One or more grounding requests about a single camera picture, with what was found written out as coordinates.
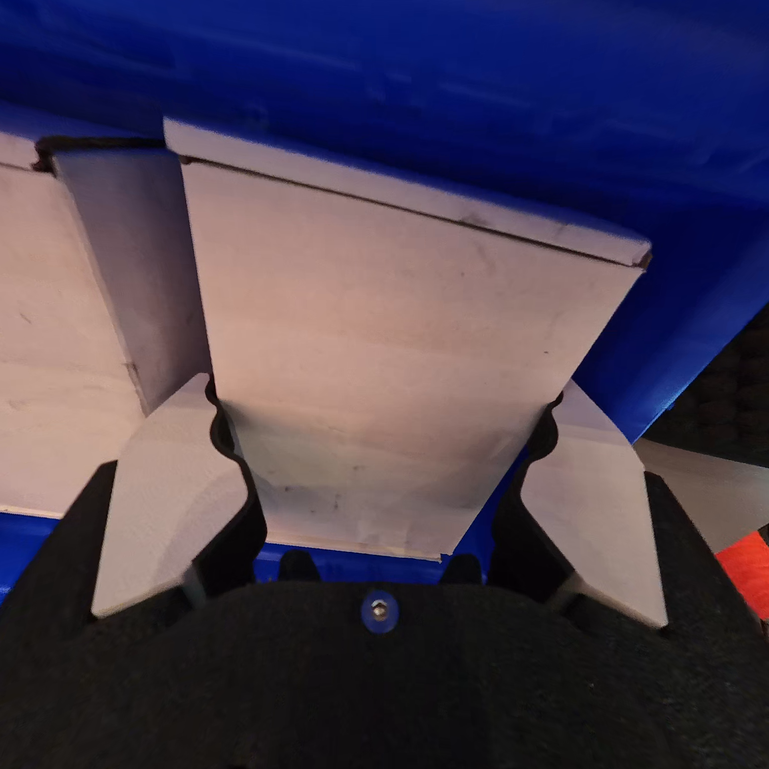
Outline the orange traffic cone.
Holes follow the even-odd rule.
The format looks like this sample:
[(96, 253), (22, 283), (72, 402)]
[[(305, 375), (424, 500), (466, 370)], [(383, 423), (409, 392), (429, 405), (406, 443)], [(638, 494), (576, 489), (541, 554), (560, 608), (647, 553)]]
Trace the orange traffic cone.
[(747, 534), (716, 553), (716, 559), (747, 606), (768, 621), (767, 527)]

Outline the white cardboard mailer box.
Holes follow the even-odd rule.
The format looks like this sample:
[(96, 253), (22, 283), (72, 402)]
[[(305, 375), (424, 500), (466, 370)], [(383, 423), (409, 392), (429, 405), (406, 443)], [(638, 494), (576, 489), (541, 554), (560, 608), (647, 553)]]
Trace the white cardboard mailer box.
[(449, 554), (643, 274), (594, 217), (164, 118), (268, 541)]
[(211, 370), (178, 156), (161, 139), (2, 135), (2, 511), (61, 517)]

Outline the black quilted wrist rest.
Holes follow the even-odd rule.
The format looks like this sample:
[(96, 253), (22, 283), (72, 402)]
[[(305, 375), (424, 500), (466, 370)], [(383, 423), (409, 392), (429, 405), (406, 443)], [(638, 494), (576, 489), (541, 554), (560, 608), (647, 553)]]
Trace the black quilted wrist rest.
[(655, 443), (768, 467), (768, 306), (646, 430)]

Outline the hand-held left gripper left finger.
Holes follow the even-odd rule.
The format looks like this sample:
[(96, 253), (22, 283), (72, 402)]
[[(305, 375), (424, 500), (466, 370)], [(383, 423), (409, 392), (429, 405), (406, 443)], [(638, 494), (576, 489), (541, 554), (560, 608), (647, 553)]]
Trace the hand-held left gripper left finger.
[(170, 588), (201, 605), (255, 582), (267, 526), (209, 374), (159, 406), (121, 452), (91, 612), (106, 618)]

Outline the blue plastic bin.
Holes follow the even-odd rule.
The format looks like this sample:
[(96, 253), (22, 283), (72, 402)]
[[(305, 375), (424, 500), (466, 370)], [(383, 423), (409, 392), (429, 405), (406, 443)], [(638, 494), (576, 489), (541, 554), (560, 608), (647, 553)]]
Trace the blue plastic bin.
[[(166, 117), (647, 238), (568, 381), (633, 443), (767, 304), (767, 2), (2, 2), (2, 135)], [(87, 615), (120, 456), (73, 500)]]

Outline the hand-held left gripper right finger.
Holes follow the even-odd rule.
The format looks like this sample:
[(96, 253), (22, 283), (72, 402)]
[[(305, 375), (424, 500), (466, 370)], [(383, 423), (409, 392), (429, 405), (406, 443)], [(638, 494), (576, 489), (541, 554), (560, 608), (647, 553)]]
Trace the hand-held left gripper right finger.
[(573, 381), (549, 404), (497, 505), (488, 583), (555, 610), (585, 596), (668, 624), (644, 467)]

